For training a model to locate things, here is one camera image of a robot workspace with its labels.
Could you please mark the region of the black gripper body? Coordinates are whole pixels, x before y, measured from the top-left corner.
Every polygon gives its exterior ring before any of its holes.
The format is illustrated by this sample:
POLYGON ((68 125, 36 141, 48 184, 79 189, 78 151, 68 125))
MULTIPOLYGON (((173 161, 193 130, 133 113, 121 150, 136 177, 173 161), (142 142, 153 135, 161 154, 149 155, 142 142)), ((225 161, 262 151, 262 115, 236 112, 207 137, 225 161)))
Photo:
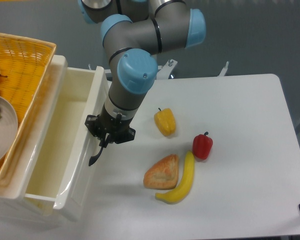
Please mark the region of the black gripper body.
POLYGON ((131 119, 123 120, 123 115, 119 113, 114 114, 114 116, 111 116, 107 112, 105 105, 103 105, 99 115, 100 120, 102 124, 106 127, 108 134, 112 132, 121 132, 130 127, 131 119))

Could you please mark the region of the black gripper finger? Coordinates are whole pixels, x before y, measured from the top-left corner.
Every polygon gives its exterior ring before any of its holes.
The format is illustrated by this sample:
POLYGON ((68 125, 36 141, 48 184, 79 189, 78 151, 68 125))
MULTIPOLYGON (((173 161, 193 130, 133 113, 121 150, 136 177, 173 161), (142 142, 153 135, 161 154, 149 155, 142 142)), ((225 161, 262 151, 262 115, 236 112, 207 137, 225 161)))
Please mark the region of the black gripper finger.
POLYGON ((107 128, 102 124, 100 115, 87 115, 84 125, 91 133, 91 135, 97 138, 100 143, 99 146, 102 148, 106 148, 108 146, 107 142, 107 128))
POLYGON ((108 144, 112 144, 112 143, 122 144, 122 143, 130 142, 135 139, 135 135, 136 135, 136 130, 131 127, 128 127, 127 129, 125 129, 123 131, 111 132, 107 136, 107 143, 108 144))

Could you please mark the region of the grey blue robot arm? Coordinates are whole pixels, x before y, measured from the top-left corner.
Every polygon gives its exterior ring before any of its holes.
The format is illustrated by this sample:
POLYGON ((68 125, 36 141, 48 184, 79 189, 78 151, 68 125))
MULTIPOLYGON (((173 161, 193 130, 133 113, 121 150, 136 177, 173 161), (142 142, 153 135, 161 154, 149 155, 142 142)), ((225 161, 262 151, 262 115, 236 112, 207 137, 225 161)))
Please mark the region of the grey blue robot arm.
POLYGON ((187 49, 206 37, 199 9, 183 0, 80 0, 88 23, 99 23, 112 83, 101 112, 85 125, 105 148, 132 141, 130 127, 157 76, 155 55, 187 49))

